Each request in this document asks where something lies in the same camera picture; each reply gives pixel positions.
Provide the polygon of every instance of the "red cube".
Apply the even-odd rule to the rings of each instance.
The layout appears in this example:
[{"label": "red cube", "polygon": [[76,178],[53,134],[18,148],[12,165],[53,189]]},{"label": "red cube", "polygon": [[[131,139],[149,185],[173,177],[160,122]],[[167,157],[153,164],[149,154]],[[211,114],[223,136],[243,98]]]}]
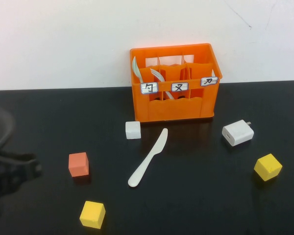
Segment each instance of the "red cube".
[{"label": "red cube", "polygon": [[86,153],[74,153],[69,155],[69,171],[72,177],[89,174],[89,165]]}]

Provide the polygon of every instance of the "white label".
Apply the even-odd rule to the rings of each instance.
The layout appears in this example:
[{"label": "white label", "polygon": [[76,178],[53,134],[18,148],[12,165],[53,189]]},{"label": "white label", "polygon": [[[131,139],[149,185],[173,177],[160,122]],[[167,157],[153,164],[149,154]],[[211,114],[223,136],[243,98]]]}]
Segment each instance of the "white label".
[{"label": "white label", "polygon": [[209,86],[209,85],[214,85],[218,82],[218,78],[217,77],[203,77],[201,79],[201,86],[205,87],[205,86]]},{"label": "white label", "polygon": [[157,82],[141,83],[141,91],[142,91],[142,94],[157,93],[158,83]]},{"label": "white label", "polygon": [[181,82],[181,83],[172,83],[171,91],[172,92],[182,92],[188,90],[188,83]]}]

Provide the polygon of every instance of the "yellow cube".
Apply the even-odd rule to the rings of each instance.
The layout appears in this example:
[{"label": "yellow cube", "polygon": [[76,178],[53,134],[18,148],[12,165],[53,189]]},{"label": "yellow cube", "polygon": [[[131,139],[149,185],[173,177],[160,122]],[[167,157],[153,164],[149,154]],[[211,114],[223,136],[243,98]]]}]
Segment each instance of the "yellow cube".
[{"label": "yellow cube", "polygon": [[100,229],[105,214],[103,203],[86,201],[79,220],[83,226]]},{"label": "yellow cube", "polygon": [[277,176],[281,168],[280,162],[270,153],[257,160],[254,170],[264,181],[267,181]]}]

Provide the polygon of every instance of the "white cube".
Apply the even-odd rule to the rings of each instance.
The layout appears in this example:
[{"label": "white cube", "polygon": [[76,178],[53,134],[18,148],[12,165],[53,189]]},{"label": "white cube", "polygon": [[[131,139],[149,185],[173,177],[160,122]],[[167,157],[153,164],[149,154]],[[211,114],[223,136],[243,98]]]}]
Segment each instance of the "white cube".
[{"label": "white cube", "polygon": [[230,145],[236,146],[240,143],[251,140],[254,136],[254,131],[244,120],[240,120],[223,127],[222,135]]},{"label": "white cube", "polygon": [[141,123],[139,121],[127,121],[125,123],[125,132],[126,138],[131,139],[140,139],[141,136]]}]

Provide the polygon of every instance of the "white power adapter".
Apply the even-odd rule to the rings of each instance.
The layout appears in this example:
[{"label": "white power adapter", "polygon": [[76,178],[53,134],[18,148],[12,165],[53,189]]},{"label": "white power adapter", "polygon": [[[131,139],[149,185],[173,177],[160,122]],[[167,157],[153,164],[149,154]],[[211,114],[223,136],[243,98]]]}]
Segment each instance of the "white power adapter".
[{"label": "white power adapter", "polygon": [[230,125],[224,126],[222,135],[232,146],[236,146],[245,141],[251,140],[254,131],[250,128],[250,122],[244,120],[237,121]]}]

